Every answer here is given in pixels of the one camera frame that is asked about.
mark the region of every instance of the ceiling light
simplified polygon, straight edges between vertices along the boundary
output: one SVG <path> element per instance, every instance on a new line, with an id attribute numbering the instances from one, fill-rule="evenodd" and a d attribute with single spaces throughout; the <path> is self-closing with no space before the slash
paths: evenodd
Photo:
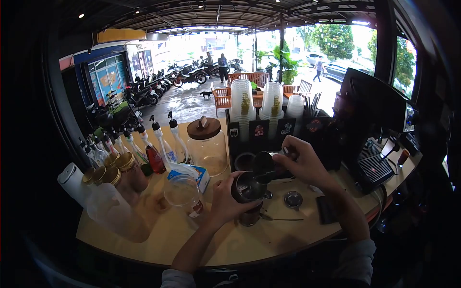
<path id="1" fill-rule="evenodd" d="M 370 22 L 365 22 L 365 21 L 355 21 L 352 20 L 353 24 L 359 24 L 359 25 L 370 25 Z"/>

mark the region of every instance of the spoon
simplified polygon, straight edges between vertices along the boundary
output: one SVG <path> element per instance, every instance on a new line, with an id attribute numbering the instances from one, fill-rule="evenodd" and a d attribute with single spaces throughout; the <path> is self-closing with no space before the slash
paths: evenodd
<path id="1" fill-rule="evenodd" d="M 302 221 L 304 219 L 274 219 L 266 214 L 260 213 L 261 218 L 267 221 L 281 220 L 281 221 Z"/>

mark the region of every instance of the hand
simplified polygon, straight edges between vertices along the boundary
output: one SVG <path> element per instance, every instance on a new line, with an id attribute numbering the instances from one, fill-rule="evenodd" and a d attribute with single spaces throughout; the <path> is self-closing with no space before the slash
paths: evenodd
<path id="1" fill-rule="evenodd" d="M 237 178 L 243 172 L 245 171 L 235 171 L 227 179 L 217 181 L 213 185 L 213 202 L 209 219 L 219 227 L 261 203 L 261 201 L 257 200 L 240 204 L 232 197 L 230 189 L 234 178 Z"/>
<path id="2" fill-rule="evenodd" d="M 328 174 L 322 162 L 320 162 L 311 144 L 294 136 L 287 135 L 282 143 L 283 147 L 296 148 L 299 153 L 298 161 L 294 162 L 290 158 L 280 154 L 274 155 L 272 159 L 287 168 L 296 178 L 320 189 L 336 183 L 330 174 Z"/>

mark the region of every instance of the concrete floor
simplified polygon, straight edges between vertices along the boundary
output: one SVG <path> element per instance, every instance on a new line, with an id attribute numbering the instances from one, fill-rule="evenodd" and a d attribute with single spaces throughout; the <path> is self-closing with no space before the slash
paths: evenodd
<path id="1" fill-rule="evenodd" d="M 208 79 L 202 85 L 185 83 L 180 88 L 171 87 L 157 105 L 144 107 L 140 110 L 144 119 L 144 126 L 151 128 L 152 121 L 149 121 L 151 115 L 155 116 L 155 120 L 160 126 L 167 126 L 170 121 L 168 118 L 168 112 L 170 111 L 173 112 L 173 118 L 178 123 L 192 122 L 203 115 L 216 118 L 213 94 L 211 94 L 211 98 L 203 98 L 200 95 L 202 91 L 211 91 L 212 82 L 217 88 L 225 87 L 225 84 L 221 84 L 219 78 Z M 225 109 L 218 109 L 218 118 L 224 117 Z"/>
<path id="2" fill-rule="evenodd" d="M 322 92 L 322 97 L 318 104 L 318 108 L 324 109 L 327 113 L 333 115 L 333 107 L 336 91 L 339 91 L 341 83 L 329 78 L 322 78 L 322 82 L 313 82 L 312 78 L 315 76 L 315 71 L 312 68 L 302 67 L 299 69 L 299 74 L 295 78 L 295 83 L 299 85 L 301 79 L 304 79 L 313 84 L 311 92 Z M 219 78 L 207 79 L 205 84 L 199 85 L 198 83 L 185 83 L 181 88 L 171 87 L 155 106 L 144 107 L 142 118 L 144 119 L 144 126 L 151 128 L 152 121 L 149 121 L 151 115 L 155 115 L 155 120 L 160 123 L 160 126 L 167 126 L 170 119 L 168 112 L 173 112 L 173 118 L 178 123 L 192 122 L 199 119 L 201 116 L 216 118 L 216 111 L 214 105 L 213 94 L 211 98 L 203 98 L 200 93 L 202 91 L 211 91 L 211 83 L 215 87 L 225 87 L 221 84 Z M 283 105 L 287 105 L 288 100 L 284 97 Z M 217 118 L 225 117 L 225 109 L 218 109 Z"/>

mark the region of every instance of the white car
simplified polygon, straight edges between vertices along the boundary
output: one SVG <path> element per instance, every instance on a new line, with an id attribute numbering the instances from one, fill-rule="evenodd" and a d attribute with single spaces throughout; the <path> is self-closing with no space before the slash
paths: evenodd
<path id="1" fill-rule="evenodd" d="M 309 52 L 309 54 L 306 56 L 307 58 L 307 62 L 314 66 L 315 63 L 317 62 L 317 60 L 319 59 L 319 56 L 322 56 L 322 62 L 324 63 L 328 63 L 328 57 L 323 54 L 323 53 L 319 53 L 319 52 Z"/>

